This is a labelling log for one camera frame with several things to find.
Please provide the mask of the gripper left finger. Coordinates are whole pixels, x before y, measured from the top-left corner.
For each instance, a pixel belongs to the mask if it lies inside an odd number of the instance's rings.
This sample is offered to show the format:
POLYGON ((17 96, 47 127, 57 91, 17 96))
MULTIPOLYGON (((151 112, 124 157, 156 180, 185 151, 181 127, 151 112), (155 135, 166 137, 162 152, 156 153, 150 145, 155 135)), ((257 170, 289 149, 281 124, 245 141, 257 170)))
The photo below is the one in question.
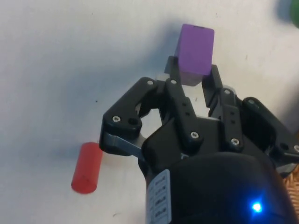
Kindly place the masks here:
POLYGON ((100 132, 100 148, 104 152, 140 157, 144 142, 141 119, 152 109, 160 111, 163 125, 174 122, 178 140, 187 153, 198 151, 204 138, 181 85, 178 58, 170 56, 165 70, 170 75, 165 81, 142 77, 105 112, 100 132))

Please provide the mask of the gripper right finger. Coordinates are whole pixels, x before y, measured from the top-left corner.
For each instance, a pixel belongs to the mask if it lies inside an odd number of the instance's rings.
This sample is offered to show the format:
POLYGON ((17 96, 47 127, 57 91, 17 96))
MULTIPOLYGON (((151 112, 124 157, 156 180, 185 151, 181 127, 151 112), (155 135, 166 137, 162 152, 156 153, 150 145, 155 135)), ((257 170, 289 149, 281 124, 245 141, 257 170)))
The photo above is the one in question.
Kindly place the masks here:
POLYGON ((220 120, 225 151, 261 151, 275 163, 298 163, 299 141, 258 99, 239 99, 222 84, 216 65, 202 80, 208 116, 220 120))

